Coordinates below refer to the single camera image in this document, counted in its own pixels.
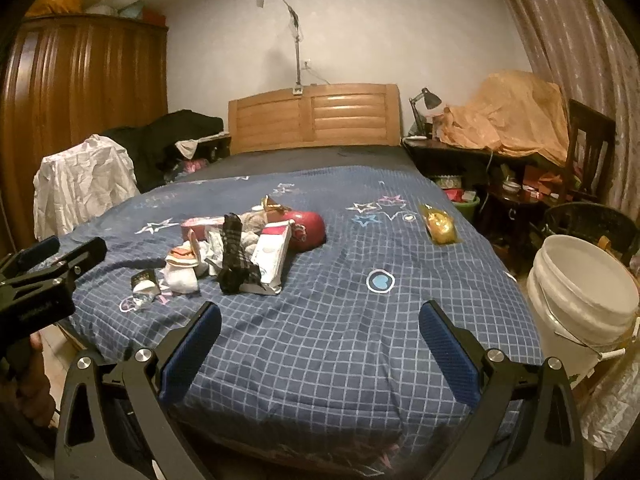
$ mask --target curtain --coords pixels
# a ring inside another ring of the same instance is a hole
[[[616,120],[607,205],[640,222],[640,63],[602,0],[506,0],[533,72]]]

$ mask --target wall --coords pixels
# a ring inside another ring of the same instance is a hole
[[[407,100],[423,86],[464,104],[490,73],[530,70],[502,0],[288,0],[300,16],[302,61],[331,83],[398,84]],[[280,0],[179,0],[165,8],[169,110],[226,121],[231,99],[289,88],[294,42]],[[303,84],[321,82],[303,72]]]

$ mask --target hand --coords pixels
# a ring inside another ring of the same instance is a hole
[[[56,409],[56,401],[49,393],[51,384],[44,373],[40,334],[31,334],[29,341],[29,366],[17,382],[0,384],[0,401],[13,403],[36,426],[48,426]]]

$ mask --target wooden headboard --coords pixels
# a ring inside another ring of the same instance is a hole
[[[309,146],[400,144],[396,85],[306,86],[229,102],[231,153]]]

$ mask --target metal bolt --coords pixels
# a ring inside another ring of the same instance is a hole
[[[85,370],[89,366],[91,366],[90,357],[81,357],[80,360],[78,361],[78,368],[80,368],[81,370]]]
[[[559,370],[560,368],[562,368],[562,361],[557,357],[550,357],[547,363],[551,368],[553,368],[553,370]]]
[[[501,363],[502,361],[504,361],[504,354],[500,350],[496,350],[495,348],[489,350],[486,353],[486,356],[492,363]]]
[[[153,352],[148,348],[141,348],[136,352],[136,361],[146,363],[147,361],[149,361],[149,359],[151,359],[152,355]]]

